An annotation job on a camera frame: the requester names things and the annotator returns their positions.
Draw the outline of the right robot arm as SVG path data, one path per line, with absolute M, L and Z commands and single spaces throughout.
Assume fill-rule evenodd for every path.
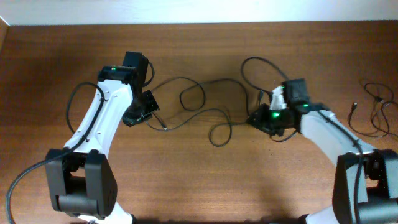
M 397 223 L 397 153 L 377 149 L 344 127 L 322 103 L 312 103 L 304 79 L 286 80 L 269 92 L 247 124 L 270 135 L 294 129 L 336 167 L 332 205 L 300 223 Z

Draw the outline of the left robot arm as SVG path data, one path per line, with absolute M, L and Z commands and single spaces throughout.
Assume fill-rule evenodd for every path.
M 54 210 L 88 223 L 135 223 L 117 202 L 118 185 L 108 155 L 120 123 L 134 126 L 151 119 L 159 106 L 147 86 L 151 66 L 140 52 L 126 52 L 122 65 L 105 65 L 96 94 L 63 149 L 47 153 L 45 165 Z

